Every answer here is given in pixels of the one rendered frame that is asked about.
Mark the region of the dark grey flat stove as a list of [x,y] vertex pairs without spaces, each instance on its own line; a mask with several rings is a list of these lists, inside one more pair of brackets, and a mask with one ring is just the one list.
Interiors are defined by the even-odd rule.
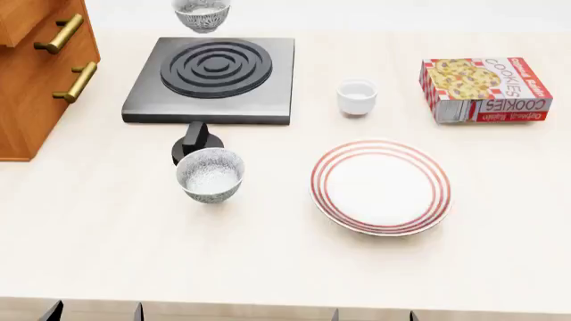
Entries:
[[[229,98],[180,95],[161,82],[160,68],[177,48],[206,40],[242,39],[269,53],[273,70],[262,85]],[[121,110],[124,122],[288,125],[294,79],[295,40],[290,37],[161,37],[131,88]]]

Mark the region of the patterned black white bowl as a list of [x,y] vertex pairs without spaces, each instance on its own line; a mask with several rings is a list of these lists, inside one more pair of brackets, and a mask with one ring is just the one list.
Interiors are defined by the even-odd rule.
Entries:
[[171,0],[178,20],[198,34],[215,31],[228,17],[231,0]]
[[225,148],[191,152],[176,166],[176,178],[183,191],[197,202],[220,203],[232,197],[241,186],[244,161]]

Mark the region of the red cookies box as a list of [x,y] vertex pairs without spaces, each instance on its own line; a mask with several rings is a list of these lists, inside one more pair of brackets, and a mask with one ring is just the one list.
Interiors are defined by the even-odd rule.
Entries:
[[524,58],[425,59],[418,81],[439,124],[540,122],[553,101]]

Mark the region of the white plate with red rings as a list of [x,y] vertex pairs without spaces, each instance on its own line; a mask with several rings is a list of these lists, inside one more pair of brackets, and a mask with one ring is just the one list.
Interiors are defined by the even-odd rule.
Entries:
[[415,235],[443,221],[452,185],[439,162],[386,139],[340,144],[310,173],[310,196],[331,221],[364,235]]

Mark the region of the black ringed stove burner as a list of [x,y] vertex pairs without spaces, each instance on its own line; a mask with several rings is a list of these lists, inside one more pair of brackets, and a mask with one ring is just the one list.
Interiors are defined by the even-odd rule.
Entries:
[[269,79],[273,63],[267,50],[242,39],[206,40],[177,48],[161,64],[161,82],[191,98],[241,95]]

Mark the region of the wooden cabinet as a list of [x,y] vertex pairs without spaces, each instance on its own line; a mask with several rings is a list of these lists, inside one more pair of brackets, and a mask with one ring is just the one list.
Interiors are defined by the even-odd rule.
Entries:
[[[83,16],[79,27],[56,55],[35,50],[60,31],[56,21]],[[100,61],[85,0],[70,0],[44,18],[15,47],[0,45],[0,161],[30,161],[71,103],[54,99],[66,92],[79,74],[73,67]]]

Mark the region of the small white ramekin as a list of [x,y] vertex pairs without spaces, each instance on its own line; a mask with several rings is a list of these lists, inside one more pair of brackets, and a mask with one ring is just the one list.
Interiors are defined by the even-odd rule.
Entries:
[[377,88],[366,79],[345,79],[336,89],[337,106],[352,117],[369,114],[376,105]]

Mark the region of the wooden cabinet drawer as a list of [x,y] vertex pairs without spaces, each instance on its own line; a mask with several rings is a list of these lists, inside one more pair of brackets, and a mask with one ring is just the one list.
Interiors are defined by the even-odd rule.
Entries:
[[38,23],[70,0],[0,0],[0,45],[15,47]]

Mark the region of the black stove knob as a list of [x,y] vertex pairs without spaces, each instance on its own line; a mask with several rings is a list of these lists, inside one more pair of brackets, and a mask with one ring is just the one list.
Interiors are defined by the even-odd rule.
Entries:
[[192,122],[188,125],[186,134],[173,144],[171,158],[174,165],[192,152],[206,148],[223,148],[224,144],[214,134],[209,132],[208,126],[204,122]]

